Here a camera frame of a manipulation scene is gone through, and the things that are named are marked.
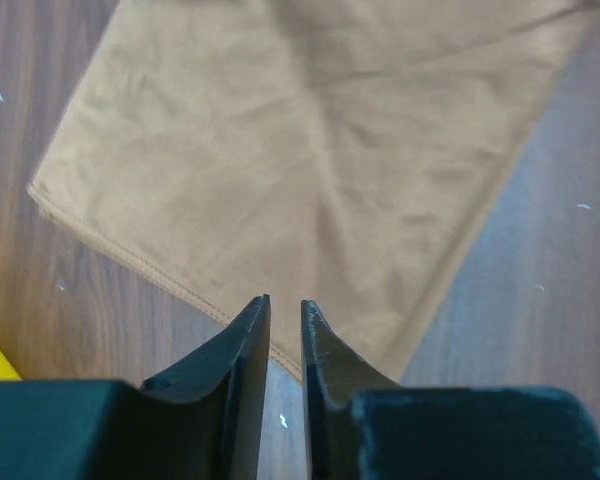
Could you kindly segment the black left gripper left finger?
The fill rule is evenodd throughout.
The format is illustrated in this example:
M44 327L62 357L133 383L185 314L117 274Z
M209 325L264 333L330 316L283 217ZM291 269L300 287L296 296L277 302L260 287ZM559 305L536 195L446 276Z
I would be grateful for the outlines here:
M270 299L140 386L0 381L0 479L253 479Z

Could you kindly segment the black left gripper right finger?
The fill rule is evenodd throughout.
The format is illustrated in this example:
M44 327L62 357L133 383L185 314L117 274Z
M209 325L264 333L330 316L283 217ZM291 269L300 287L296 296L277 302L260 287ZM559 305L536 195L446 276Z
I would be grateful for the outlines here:
M407 388L301 305L312 479L600 479L600 435L557 388Z

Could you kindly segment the brown cloth napkin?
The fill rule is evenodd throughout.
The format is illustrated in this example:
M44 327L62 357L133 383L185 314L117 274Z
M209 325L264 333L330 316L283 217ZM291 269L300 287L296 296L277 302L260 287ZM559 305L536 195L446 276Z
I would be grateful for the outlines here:
M220 323L300 303L398 379L599 1L123 1L29 187Z

